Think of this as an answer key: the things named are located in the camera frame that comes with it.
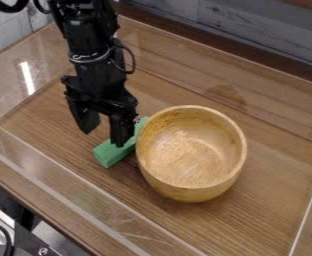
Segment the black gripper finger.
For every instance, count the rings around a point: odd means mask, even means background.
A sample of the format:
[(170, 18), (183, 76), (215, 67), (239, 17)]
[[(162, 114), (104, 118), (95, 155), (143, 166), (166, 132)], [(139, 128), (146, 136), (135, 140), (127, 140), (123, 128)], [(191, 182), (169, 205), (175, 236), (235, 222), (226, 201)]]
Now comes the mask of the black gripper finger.
[(135, 114), (114, 114), (110, 117), (111, 143), (122, 148), (135, 135)]
[(84, 102), (68, 98), (68, 106), (79, 129), (90, 134), (100, 125), (99, 112), (95, 111)]

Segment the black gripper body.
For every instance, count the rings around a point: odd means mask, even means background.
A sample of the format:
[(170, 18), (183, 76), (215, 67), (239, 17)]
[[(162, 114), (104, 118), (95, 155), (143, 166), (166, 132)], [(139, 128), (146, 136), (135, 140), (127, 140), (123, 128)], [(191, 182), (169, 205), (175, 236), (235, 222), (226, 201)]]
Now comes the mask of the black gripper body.
[(127, 76), (135, 70), (127, 70), (123, 54), (109, 56), (70, 56), (76, 74), (64, 76), (66, 98), (84, 102), (99, 115), (135, 114), (138, 99), (126, 87)]

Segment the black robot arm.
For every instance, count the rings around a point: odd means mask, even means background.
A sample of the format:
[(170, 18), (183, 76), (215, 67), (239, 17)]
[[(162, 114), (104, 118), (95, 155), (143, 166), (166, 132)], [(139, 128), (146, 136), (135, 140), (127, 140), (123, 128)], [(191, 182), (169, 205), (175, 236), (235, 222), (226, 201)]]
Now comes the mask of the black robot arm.
[(138, 99), (126, 88), (137, 67), (126, 65), (133, 50), (117, 37), (121, 28), (113, 0), (0, 0), (0, 12), (18, 13), (30, 4), (50, 14), (68, 44), (76, 74), (64, 76), (66, 99), (80, 130), (91, 133), (100, 117), (110, 119), (111, 143), (122, 147), (135, 134)]

